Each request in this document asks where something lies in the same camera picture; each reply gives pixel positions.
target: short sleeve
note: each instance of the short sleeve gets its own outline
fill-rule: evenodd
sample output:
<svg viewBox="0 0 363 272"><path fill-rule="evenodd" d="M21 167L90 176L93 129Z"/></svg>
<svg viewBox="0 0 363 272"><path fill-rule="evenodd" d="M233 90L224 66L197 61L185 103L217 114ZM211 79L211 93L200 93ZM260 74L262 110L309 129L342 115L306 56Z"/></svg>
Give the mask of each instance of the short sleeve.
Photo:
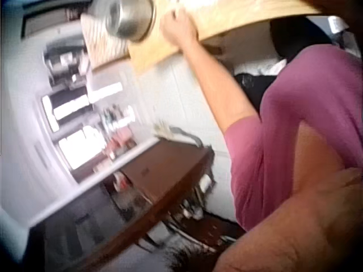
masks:
<svg viewBox="0 0 363 272"><path fill-rule="evenodd" d="M263 142L259 117L232 124L224 137L231 156L231 189L236 218L246 230L263 217Z"/></svg>

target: magenta t-shirt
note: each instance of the magenta t-shirt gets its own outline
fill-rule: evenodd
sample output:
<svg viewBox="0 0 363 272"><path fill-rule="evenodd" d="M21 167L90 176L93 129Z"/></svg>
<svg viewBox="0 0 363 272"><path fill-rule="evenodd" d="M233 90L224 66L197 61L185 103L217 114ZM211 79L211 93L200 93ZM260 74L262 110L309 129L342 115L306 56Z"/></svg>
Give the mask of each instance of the magenta t-shirt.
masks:
<svg viewBox="0 0 363 272"><path fill-rule="evenodd" d="M363 167L362 84L360 59L332 45L313 45L266 91L260 117L227 129L236 218L245 230L290 197L301 121L325 137L346 168Z"/></svg>

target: wooden table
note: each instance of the wooden table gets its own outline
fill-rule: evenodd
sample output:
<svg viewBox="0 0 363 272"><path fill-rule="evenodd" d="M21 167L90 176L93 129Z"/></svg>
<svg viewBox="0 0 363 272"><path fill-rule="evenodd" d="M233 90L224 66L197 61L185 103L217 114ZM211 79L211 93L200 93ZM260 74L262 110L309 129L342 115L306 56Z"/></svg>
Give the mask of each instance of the wooden table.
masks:
<svg viewBox="0 0 363 272"><path fill-rule="evenodd" d="M141 239L191 192L213 158L211 148L161 140L122 167L122 172L153 205L114 239L96 248L92 255L77 264L77 268L90 271L101 267Z"/></svg>
<svg viewBox="0 0 363 272"><path fill-rule="evenodd" d="M130 43L131 62L143 72L178 49L169 44L160 32L160 18L171 8L171 0L154 0L156 18L153 29L144 41ZM192 15L199 39L205 40L234 28L292 15L311 15L319 11L302 0L180 0Z"/></svg>

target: stainless steel bowl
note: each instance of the stainless steel bowl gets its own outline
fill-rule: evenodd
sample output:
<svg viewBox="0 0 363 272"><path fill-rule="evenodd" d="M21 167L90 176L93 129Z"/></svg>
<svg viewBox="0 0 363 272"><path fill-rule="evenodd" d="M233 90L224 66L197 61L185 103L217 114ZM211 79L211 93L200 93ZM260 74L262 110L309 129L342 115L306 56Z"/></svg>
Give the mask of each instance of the stainless steel bowl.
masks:
<svg viewBox="0 0 363 272"><path fill-rule="evenodd" d="M106 29L112 36L138 42L152 28L154 13L152 0L115 0L109 6Z"/></svg>

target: hand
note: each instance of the hand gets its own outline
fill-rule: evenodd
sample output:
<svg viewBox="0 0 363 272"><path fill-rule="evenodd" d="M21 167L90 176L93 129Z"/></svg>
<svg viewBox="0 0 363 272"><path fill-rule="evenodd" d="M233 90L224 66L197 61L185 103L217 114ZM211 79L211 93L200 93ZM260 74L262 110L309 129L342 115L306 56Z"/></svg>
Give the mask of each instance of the hand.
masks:
<svg viewBox="0 0 363 272"><path fill-rule="evenodd" d="M181 50L197 41L197 29L183 8L166 13L161 18L160 29L165 39Z"/></svg>

